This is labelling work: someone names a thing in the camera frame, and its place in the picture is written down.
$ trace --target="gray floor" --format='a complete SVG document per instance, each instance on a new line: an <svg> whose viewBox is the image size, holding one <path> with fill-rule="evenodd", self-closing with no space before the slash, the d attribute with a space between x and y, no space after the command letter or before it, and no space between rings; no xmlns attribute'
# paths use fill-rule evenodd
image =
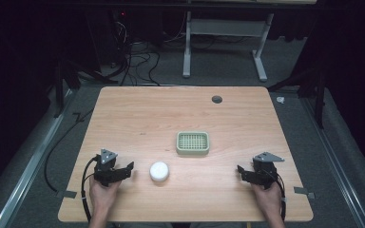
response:
<svg viewBox="0 0 365 228"><path fill-rule="evenodd" d="M148 86L149 70L155 66L157 55L159 63L151 71L151 77L161 85L173 86L271 86L287 78L304 45L304 41L286 43L283 39L267 41L262 61L268 75L268 81L258 80L254 63L249 58L251 49L256 48L256 39L243 42L237 38L221 37L226 42L209 43L197 40L192 51L191 77L184 79L183 47L179 43L170 43L163 47L145 45L134 47L130 76L125 78L125 86ZM134 67L143 58L150 57L138 68ZM104 72L111 71L104 66ZM88 113L94 107L97 96L103 85L83 82L78 91L68 96L68 107L62 116L63 120L48 146L48 151L74 125L76 116L73 113ZM336 110L329 91L325 97L323 113L324 129L316 128L310 117L309 102L299 99L295 87L271 93L271 99L279 116L282 129L293 153L298 172L304 187L315 194L310 199L314 212L309 222L287 222L287 227L365 227L365 160L357 148L346 123ZM285 103L276 102L277 96L284 96ZM32 156L48 135L55 120L55 111L51 106L46 116L35 127L28 140L23 144L12 163L5 170L0 180L0 213L7 203L19 178L22 176ZM65 190L73 164L83 141L89 116L78 123L66 137L55 147L48 163L48 177L58 189ZM334 152L334 158L327 151ZM333 164L339 161L339 168ZM32 185L21 199L8 227L86 227L86 223L63 223L57 214L61 199L56 198L44 181L43 168L36 170ZM264 222L257 222L253 227L266 227Z"/></svg>

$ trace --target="table surface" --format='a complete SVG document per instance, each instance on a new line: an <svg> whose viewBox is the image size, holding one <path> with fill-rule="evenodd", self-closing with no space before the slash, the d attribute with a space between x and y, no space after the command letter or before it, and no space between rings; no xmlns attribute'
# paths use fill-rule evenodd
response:
<svg viewBox="0 0 365 228"><path fill-rule="evenodd" d="M220 104L212 97L222 97ZM180 131L205 131L206 156L176 152ZM106 148L119 154L116 168L135 162L132 177L123 180L109 220L114 221L260 221L251 183L242 181L252 158L267 151L285 159L275 162L286 187L286 220L313 218L296 165L266 88L254 86L105 87L92 114L58 218L86 221L80 200L87 162ZM149 169L165 162L170 175L154 182ZM93 172L93 163L89 172ZM88 181L85 186L88 196Z"/></svg>

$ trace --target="soap dish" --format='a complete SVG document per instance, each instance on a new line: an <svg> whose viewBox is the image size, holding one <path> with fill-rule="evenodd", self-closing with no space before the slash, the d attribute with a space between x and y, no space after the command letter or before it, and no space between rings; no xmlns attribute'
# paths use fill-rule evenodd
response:
<svg viewBox="0 0 365 228"><path fill-rule="evenodd" d="M206 155L209 153L209 136L203 131L181 131L177 135L177 153L180 155Z"/></svg>

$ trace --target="desk leg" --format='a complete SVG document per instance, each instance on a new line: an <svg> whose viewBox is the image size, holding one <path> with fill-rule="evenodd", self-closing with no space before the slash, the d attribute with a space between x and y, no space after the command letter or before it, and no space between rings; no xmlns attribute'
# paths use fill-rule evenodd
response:
<svg viewBox="0 0 365 228"><path fill-rule="evenodd" d="M189 78L191 75L191 12L186 13L186 34L185 34L185 52L183 54L182 76Z"/></svg>
<svg viewBox="0 0 365 228"><path fill-rule="evenodd" d="M254 63L256 64L259 80L262 82L266 82L267 77L265 69L263 68L262 60L260 59L260 55L262 54L263 47L265 46L266 38L268 36L269 28L271 27L273 18L273 13L268 14L268 18L266 19L265 26L263 27L262 35L260 37L259 48L257 50L253 50Z"/></svg>

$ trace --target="human hand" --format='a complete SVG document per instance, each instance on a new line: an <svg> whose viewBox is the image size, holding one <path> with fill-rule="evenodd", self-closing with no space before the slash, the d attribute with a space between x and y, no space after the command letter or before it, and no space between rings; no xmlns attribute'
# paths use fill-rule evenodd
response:
<svg viewBox="0 0 365 228"><path fill-rule="evenodd" d="M93 205L93 216L89 227L105 227L108 213L114 205L117 197L117 190L121 180L110 183L108 187L102 186L94 177L89 178L90 200Z"/></svg>
<svg viewBox="0 0 365 228"><path fill-rule="evenodd" d="M284 227L280 216L281 192L277 183L272 183L271 187L264 189L263 186L251 184L257 198L257 204L271 228Z"/></svg>

